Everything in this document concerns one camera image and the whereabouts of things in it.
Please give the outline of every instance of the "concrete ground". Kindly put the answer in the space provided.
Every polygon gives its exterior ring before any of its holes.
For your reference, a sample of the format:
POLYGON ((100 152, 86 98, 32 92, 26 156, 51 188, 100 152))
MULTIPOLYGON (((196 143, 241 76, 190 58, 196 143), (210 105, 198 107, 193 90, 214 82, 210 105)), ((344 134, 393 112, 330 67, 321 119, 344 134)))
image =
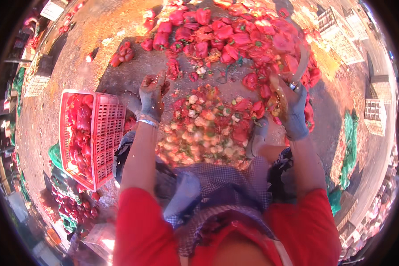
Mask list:
MULTIPOLYGON (((339 9, 342 4, 338 1, 330 3, 318 1, 318 3, 324 8, 333 5, 339 9)), ((115 95, 121 95, 125 91, 136 93, 144 75, 154 74, 166 68, 165 64, 168 60, 163 52, 146 52, 140 45, 134 43, 144 11, 151 7, 160 10, 161 4, 158 0, 139 1, 136 4, 133 4, 133 1, 89 0, 72 19, 75 23, 73 29, 62 36, 58 35, 58 28, 63 24, 62 18, 57 21, 40 48, 41 52, 53 56, 52 77, 41 95, 23 98, 22 114, 17 122, 16 145, 31 195, 45 188, 43 170, 50 175, 47 150, 59 140, 59 106, 64 88, 115 95), (107 46, 102 44, 106 38, 112 38, 107 46), (132 42, 132 48, 135 51, 134 59, 122 63, 117 68, 108 65, 109 58, 121 42, 128 40, 132 42), (98 48, 96 58, 91 63, 87 63, 85 56, 96 48, 98 48)), ((293 14, 292 20, 296 24, 302 27, 313 26, 312 21, 316 17, 317 9, 315 2, 274 0, 272 5, 275 9, 287 8, 293 14)), ((198 6, 212 6, 213 16, 223 13, 221 9, 213 7, 212 0, 205 0, 198 6)), ((361 45, 364 48, 363 53, 366 54, 365 51, 367 51, 370 55, 374 69, 388 72, 388 68, 384 68, 387 65, 384 64, 384 52, 378 41, 370 39, 362 42, 361 45)), ((311 137, 323 162, 325 173, 336 183, 346 146, 343 128, 344 113, 346 110, 356 109, 358 116, 363 117, 364 98, 367 91, 365 80, 370 75, 369 62, 346 66, 340 63, 340 58, 333 51, 325 52, 317 45, 313 46, 313 51, 323 77, 310 90, 316 121, 311 137)), ((184 72, 193 71, 193 66, 186 61, 184 56, 179 56, 178 61, 184 72)), ((162 124, 170 119, 172 113, 170 105, 175 101, 170 94, 175 89, 179 89, 181 94, 186 94, 200 84, 208 83, 218 86, 222 92, 223 101, 230 101, 237 95, 251 97, 253 100, 257 97, 255 93, 249 92, 240 84, 245 74, 251 71, 248 63, 230 72, 234 82, 220 84, 216 79, 219 77, 219 72, 224 69, 224 65, 213 63, 214 75, 207 77, 206 80, 190 82, 186 74, 182 79, 172 82, 170 92, 163 100, 165 111, 162 124)), ((351 180, 352 187, 357 188, 354 195, 360 202, 351 218, 352 222, 362 219, 360 217, 363 217, 364 211, 366 212, 375 197, 382 181, 380 176, 384 176, 385 167, 387 167, 386 162, 394 136, 395 116, 392 106, 387 107, 386 110, 388 126, 385 137, 370 135, 363 120, 359 121, 358 165, 362 175, 360 178, 351 180)), ((269 134, 269 143, 283 144, 284 134, 282 126, 274 125, 269 134)), ((108 211, 107 216, 112 216, 117 199, 117 188, 114 182, 108 182, 99 190, 99 193, 103 195, 100 202, 103 207, 101 209, 108 211)))

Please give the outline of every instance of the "white bracelet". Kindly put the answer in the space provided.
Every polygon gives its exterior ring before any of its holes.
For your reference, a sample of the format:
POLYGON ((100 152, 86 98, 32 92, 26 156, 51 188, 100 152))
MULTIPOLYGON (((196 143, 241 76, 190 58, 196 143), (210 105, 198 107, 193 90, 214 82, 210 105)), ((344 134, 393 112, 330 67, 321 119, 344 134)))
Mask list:
POLYGON ((153 126, 154 128, 158 128, 158 124, 157 123, 155 123, 155 122, 153 122, 153 121, 150 121, 150 120, 146 120, 146 119, 139 119, 138 120, 138 122, 143 122, 143 123, 147 123, 147 124, 149 124, 149 125, 151 125, 151 126, 153 126))

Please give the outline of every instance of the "dirty glove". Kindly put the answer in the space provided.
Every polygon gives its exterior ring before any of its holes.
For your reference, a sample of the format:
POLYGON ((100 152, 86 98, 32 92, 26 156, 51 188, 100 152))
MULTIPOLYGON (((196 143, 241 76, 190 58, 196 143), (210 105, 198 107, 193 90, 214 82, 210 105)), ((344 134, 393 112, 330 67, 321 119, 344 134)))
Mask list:
POLYGON ((161 121, 164 109, 162 96, 166 93, 169 83, 165 81, 165 71, 162 70, 155 77, 147 75, 139 88, 139 97, 142 102, 140 115, 147 115, 156 121, 161 121))
POLYGON ((289 141, 301 140, 309 135, 304 113, 307 90, 300 85, 293 91, 281 78, 279 78, 279 84, 284 92, 288 108, 286 113, 280 116, 281 123, 287 131, 287 139, 289 141))

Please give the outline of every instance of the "foot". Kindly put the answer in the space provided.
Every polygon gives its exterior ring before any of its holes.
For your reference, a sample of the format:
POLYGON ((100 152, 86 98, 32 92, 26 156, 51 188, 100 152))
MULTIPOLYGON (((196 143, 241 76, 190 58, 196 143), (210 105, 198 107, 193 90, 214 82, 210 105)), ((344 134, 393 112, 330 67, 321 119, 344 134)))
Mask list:
POLYGON ((245 155, 252 159, 257 156, 260 147, 265 144, 265 138, 268 134, 269 121, 267 117, 262 117, 256 120, 256 125, 253 128, 251 139, 245 148, 245 155))
POLYGON ((121 95, 121 100, 125 103, 128 110, 132 111, 136 118, 139 116, 142 109, 142 103, 136 94, 132 92, 125 92, 121 95))

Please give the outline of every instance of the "red crate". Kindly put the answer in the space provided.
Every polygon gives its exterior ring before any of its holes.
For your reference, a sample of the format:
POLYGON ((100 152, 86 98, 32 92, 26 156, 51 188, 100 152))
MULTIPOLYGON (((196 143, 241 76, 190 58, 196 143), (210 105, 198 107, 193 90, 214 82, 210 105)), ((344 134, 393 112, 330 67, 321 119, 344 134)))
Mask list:
POLYGON ((59 145, 62 165, 65 172, 86 189, 95 192, 112 176, 114 153, 123 136, 126 108, 118 101, 117 96, 100 92, 84 92, 64 89, 59 114, 59 145), (90 150, 93 180, 86 180, 71 163, 69 157, 69 131, 67 129, 67 101, 73 94, 93 95, 90 150))

